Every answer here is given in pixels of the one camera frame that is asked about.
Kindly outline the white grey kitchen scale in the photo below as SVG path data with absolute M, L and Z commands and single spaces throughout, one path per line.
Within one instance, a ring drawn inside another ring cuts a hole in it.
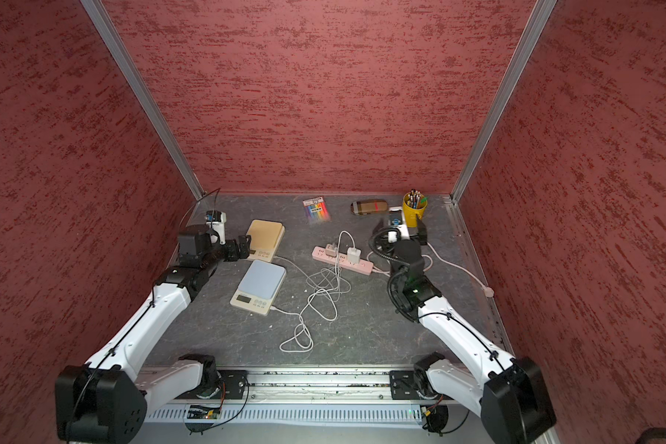
M 245 273 L 231 305 L 253 314 L 267 316 L 286 278 L 287 270 L 268 262 L 255 260 Z

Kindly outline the small white square box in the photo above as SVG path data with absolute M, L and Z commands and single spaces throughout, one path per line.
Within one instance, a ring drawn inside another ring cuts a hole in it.
M 355 247 L 349 247 L 347 250 L 347 261 L 352 265 L 357 265 L 360 263 L 361 251 Z

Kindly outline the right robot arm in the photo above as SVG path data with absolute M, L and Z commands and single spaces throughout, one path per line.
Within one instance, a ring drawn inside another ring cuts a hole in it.
M 390 264 L 387 294 L 398 314 L 419 324 L 461 361 L 440 353 L 414 367 L 416 391 L 426 398 L 457 401 L 481 421 L 495 443 L 532 443 L 557 423 L 540 367 L 516 358 L 467 322 L 425 274 L 423 229 L 380 223 L 368 245 Z

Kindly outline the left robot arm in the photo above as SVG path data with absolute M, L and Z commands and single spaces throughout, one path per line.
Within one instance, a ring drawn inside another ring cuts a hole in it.
M 249 257 L 249 234 L 226 239 L 223 229 L 192 225 L 178 235 L 178 258 L 152 286 L 136 313 L 82 366 L 66 366 L 55 382 L 55 426 L 67 443 L 129 443 L 148 414 L 187 392 L 224 401 L 212 355 L 187 353 L 143 376 L 146 358 L 222 262 Z

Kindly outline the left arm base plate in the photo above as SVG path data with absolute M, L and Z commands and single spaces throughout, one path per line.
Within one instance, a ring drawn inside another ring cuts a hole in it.
M 248 386 L 247 372 L 245 370 L 216 370 L 210 375 L 207 382 L 184 392 L 177 400 L 241 401 L 244 399 Z

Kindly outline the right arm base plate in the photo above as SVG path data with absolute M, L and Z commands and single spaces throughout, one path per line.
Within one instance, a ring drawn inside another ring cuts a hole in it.
M 449 373 L 432 370 L 391 370 L 390 393 L 394 401 L 421 401 L 431 405 L 443 397 L 455 399 L 467 384 Z

